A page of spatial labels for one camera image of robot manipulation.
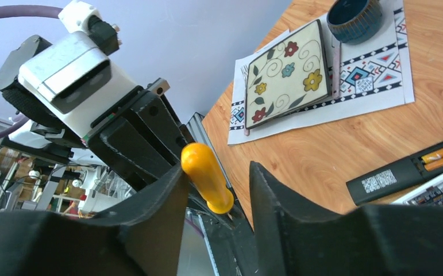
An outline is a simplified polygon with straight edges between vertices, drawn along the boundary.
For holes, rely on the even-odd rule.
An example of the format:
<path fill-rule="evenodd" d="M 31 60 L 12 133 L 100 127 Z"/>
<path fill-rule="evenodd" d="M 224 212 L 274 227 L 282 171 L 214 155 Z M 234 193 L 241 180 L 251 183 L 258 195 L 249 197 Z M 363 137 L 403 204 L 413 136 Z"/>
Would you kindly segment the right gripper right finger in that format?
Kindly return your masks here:
<path fill-rule="evenodd" d="M 443 207 L 326 209 L 251 162 L 261 275 L 443 275 Z"/>

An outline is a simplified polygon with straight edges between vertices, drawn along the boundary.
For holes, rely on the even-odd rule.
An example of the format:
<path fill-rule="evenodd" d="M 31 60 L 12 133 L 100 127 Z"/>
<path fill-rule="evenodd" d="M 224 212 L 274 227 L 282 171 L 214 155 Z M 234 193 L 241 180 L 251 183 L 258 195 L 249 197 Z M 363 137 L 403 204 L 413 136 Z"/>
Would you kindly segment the yellow handled screwdriver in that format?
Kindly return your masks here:
<path fill-rule="evenodd" d="M 203 143 L 190 143 L 181 152 L 182 170 L 194 184 L 209 211 L 233 221 L 230 211 L 234 207 L 234 195 L 226 185 L 226 179 L 213 150 Z"/>

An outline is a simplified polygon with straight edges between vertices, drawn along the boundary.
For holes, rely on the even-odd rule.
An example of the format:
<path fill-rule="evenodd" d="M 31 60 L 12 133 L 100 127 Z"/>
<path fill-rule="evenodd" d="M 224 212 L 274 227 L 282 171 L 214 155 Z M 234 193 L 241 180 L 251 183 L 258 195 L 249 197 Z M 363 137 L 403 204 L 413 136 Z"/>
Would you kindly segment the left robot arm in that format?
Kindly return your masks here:
<path fill-rule="evenodd" d="M 160 179 L 192 142 L 157 79 L 144 88 L 81 32 L 52 44 L 34 35 L 0 69 L 3 97 L 34 122 L 72 135 L 135 190 Z"/>

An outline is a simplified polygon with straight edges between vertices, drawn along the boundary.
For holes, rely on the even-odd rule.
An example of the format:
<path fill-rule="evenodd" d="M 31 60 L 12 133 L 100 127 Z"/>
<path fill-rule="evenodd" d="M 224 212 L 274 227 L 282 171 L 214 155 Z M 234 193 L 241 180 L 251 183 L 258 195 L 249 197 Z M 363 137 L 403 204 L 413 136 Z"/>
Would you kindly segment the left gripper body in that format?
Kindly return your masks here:
<path fill-rule="evenodd" d="M 135 191 L 178 164 L 194 141 L 168 102 L 168 89 L 162 78 L 136 86 L 91 123 L 88 148 Z"/>

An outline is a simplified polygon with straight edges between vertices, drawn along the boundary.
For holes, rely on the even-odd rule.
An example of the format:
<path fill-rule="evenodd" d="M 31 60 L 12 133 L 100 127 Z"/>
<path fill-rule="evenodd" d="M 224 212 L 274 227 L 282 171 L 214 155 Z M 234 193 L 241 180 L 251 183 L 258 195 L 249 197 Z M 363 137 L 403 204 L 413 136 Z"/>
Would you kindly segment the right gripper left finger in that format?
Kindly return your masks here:
<path fill-rule="evenodd" d="M 0 275 L 176 275 L 189 181 L 174 166 L 97 213 L 0 213 Z"/>

